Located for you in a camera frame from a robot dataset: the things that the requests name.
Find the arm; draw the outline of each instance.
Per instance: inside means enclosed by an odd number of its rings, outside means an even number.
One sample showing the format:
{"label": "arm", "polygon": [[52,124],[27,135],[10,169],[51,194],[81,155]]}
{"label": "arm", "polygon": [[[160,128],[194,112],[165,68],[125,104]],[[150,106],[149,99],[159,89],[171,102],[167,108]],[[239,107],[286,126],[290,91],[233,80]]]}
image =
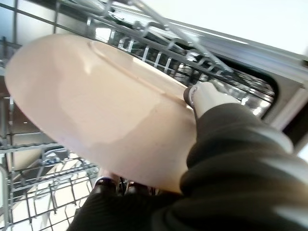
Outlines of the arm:
{"label": "arm", "polygon": [[186,199],[157,212],[154,230],[308,230],[308,165],[289,139],[240,104],[205,111],[181,179]]}

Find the dishwasher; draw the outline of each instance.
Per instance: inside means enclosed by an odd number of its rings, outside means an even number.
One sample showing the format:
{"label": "dishwasher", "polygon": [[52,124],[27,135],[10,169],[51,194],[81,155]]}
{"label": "dishwasher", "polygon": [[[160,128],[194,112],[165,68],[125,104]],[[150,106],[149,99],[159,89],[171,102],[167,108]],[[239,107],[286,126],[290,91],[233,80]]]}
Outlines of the dishwasher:
{"label": "dishwasher", "polygon": [[[34,39],[74,34],[101,41],[186,86],[211,82],[278,129],[307,102],[299,56],[167,20],[139,0],[118,2],[0,0],[0,230],[66,230],[99,171],[35,127],[8,94],[5,65]],[[252,54],[251,63],[226,52],[239,49]],[[276,60],[272,69],[262,68],[260,57]],[[297,79],[280,73],[282,66]]]}

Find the sleeve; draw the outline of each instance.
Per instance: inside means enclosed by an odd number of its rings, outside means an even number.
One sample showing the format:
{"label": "sleeve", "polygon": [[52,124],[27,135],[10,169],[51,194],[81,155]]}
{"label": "sleeve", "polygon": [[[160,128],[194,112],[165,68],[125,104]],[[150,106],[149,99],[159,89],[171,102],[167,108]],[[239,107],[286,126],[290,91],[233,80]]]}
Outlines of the sleeve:
{"label": "sleeve", "polygon": [[308,230],[308,165],[281,132],[240,104],[197,119],[180,187],[185,199],[157,211],[154,230]]}

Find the dishwasher rack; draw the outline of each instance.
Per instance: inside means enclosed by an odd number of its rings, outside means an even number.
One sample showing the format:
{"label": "dishwasher rack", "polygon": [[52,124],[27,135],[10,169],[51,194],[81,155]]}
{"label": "dishwasher rack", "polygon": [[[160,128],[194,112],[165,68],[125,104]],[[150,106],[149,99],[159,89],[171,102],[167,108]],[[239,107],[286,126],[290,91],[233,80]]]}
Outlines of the dishwasher rack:
{"label": "dishwasher rack", "polygon": [[[20,9],[20,2],[22,0],[12,0],[12,4],[0,1],[0,9],[13,13],[12,39],[3,38],[0,43],[0,68],[5,68],[10,57],[21,47],[17,43],[17,18],[24,16],[51,25],[52,33],[77,34],[105,42],[187,86],[198,81],[210,81],[219,91],[247,105],[257,116],[262,116],[274,102],[275,92],[269,83],[228,67],[140,0],[119,2],[142,10],[150,16],[146,22],[124,20],[113,1],[45,1],[49,5],[44,7],[49,7],[52,2],[53,20]],[[82,32],[76,29],[75,24],[64,26],[59,20],[65,15],[74,22],[82,22]],[[17,134],[12,131],[16,105],[11,96],[0,97],[0,156],[3,155],[0,158],[3,191],[0,230],[66,230],[90,193],[98,167],[49,138],[46,139],[48,141],[16,144]],[[40,130],[36,134],[46,137]],[[17,153],[32,150],[39,150],[37,160],[26,168],[17,169]]]}

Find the hand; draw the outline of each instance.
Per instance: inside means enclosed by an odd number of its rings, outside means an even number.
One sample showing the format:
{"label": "hand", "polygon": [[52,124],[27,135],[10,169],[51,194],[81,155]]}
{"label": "hand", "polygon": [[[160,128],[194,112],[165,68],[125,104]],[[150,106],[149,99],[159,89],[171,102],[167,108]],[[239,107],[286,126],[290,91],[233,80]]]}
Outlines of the hand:
{"label": "hand", "polygon": [[197,118],[218,105],[239,103],[234,97],[217,91],[214,85],[209,82],[199,82],[187,88],[184,92],[184,100],[194,109]]}

